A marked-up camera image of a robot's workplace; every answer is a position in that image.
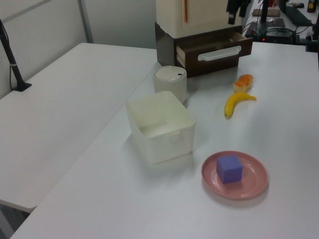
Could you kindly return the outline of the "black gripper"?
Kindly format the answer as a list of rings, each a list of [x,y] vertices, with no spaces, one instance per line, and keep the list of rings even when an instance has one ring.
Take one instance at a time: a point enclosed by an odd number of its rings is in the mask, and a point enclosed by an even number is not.
[[[247,12],[247,7],[250,4],[250,0],[228,0],[227,12],[228,12],[228,23],[235,24],[237,10],[236,7],[240,8],[239,16],[245,17]]]

